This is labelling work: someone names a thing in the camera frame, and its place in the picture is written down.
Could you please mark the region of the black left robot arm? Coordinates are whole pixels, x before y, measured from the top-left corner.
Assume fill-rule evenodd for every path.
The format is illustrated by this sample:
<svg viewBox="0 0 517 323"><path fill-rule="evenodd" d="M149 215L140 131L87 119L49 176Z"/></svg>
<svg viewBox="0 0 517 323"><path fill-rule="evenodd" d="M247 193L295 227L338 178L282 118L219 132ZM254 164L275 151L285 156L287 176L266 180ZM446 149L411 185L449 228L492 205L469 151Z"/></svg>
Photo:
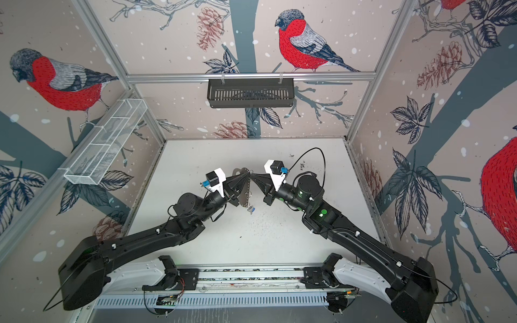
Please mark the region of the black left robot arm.
<svg viewBox="0 0 517 323"><path fill-rule="evenodd" d="M238 205L251 178L250 172L226 180L216 180L210 174L209 183L218 184L218 188L207 191L204 197L190 192L181 195L173 205L176 215L165 223L122 238L84 238L58 269L63 309L76 310L94 301L110 282L109 274L128 262L194 240L205 229L205 221L227 204Z"/></svg>

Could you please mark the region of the silver metal carabiner keyring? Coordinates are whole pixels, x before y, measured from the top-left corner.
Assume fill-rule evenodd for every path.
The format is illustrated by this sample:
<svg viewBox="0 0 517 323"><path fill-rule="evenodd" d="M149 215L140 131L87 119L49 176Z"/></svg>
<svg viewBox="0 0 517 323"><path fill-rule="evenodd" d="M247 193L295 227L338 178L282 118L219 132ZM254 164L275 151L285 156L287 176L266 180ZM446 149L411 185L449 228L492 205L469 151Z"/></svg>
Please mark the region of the silver metal carabiner keyring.
<svg viewBox="0 0 517 323"><path fill-rule="evenodd" d="M238 197L240 206L244 207L245 209L250 207L250 204L249 204L250 182L251 182L251 179L244 182L244 184L242 186L242 190Z"/></svg>

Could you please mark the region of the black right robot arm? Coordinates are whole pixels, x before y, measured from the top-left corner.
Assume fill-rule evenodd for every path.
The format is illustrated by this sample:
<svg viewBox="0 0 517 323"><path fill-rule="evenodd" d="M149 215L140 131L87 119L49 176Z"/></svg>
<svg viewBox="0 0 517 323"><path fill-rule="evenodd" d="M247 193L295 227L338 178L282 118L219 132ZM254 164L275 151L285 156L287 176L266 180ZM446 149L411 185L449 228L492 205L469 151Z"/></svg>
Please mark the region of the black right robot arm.
<svg viewBox="0 0 517 323"><path fill-rule="evenodd" d="M295 186L284 180L274 185L270 174L250 178L264 193L266 204L278 199L303 211L302 222L309 230L343 246L375 270L388 284L381 292L405 322L427 322L439 292L431 262L396 252L359 229L323 199L324 188L314 176L301 176Z"/></svg>

